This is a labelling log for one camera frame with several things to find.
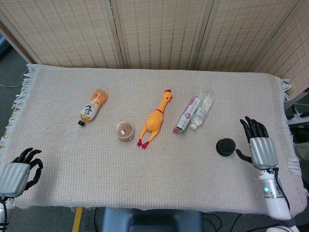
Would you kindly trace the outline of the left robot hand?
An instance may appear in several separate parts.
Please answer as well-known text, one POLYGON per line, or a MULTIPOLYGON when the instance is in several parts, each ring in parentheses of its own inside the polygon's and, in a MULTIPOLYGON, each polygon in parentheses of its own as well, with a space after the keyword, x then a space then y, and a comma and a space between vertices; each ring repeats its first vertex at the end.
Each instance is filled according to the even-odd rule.
POLYGON ((34 156, 41 152, 32 147, 27 148, 5 165, 0 176, 0 196, 2 198, 17 198, 38 183, 43 163, 41 159, 34 158, 34 156))

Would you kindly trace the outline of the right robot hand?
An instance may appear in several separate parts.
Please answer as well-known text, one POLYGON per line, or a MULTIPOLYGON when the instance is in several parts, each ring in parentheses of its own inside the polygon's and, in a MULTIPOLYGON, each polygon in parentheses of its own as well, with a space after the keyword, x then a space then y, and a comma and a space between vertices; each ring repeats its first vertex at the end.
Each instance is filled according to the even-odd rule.
POLYGON ((245 116, 245 119, 239 121, 244 128, 251 156, 246 156, 239 149, 236 149, 235 152, 238 157, 253 164, 258 170, 276 168, 279 163, 277 153, 266 127, 255 119, 250 119, 247 116, 245 116))

